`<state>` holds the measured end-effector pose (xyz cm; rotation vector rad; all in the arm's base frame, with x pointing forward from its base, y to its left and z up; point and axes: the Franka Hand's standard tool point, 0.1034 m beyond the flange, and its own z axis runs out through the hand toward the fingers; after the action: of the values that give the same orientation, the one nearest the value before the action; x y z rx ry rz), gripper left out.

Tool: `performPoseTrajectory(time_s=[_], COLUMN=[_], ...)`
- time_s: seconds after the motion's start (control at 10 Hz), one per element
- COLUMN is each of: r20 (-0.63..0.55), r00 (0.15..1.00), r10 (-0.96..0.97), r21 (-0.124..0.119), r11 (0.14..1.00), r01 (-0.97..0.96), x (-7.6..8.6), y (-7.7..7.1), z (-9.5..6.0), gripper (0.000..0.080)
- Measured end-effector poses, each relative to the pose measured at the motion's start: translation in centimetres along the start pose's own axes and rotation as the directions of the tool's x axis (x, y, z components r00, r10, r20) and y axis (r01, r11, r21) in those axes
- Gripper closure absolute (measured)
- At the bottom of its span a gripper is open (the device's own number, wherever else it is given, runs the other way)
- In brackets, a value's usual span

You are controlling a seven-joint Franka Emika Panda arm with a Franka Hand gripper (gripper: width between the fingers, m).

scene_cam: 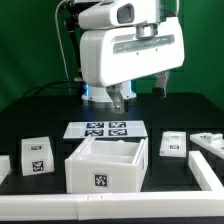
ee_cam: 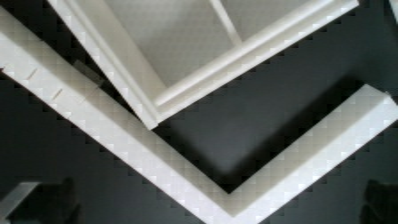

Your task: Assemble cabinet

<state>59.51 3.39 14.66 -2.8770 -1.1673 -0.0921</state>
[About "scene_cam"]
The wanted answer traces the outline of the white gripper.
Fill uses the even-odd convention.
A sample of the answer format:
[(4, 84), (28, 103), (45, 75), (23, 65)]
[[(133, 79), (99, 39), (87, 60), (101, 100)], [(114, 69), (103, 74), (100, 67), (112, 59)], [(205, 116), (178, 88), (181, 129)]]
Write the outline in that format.
[(125, 27), (86, 31), (81, 38), (83, 79), (90, 86), (107, 87), (115, 112), (129, 110), (122, 82), (157, 73), (153, 96), (164, 99), (170, 76), (167, 70), (184, 62), (183, 34), (177, 17), (160, 23), (154, 37), (137, 39), (135, 34), (134, 27)]

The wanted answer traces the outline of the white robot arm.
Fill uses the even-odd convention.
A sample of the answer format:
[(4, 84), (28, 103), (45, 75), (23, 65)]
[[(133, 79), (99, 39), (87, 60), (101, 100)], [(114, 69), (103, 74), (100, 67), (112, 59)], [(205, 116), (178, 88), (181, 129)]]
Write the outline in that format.
[(153, 75), (153, 94), (166, 96), (171, 69), (184, 61), (178, 14), (166, 0), (66, 0), (72, 28), (84, 30), (76, 49), (83, 103), (123, 112), (135, 99), (131, 82)]

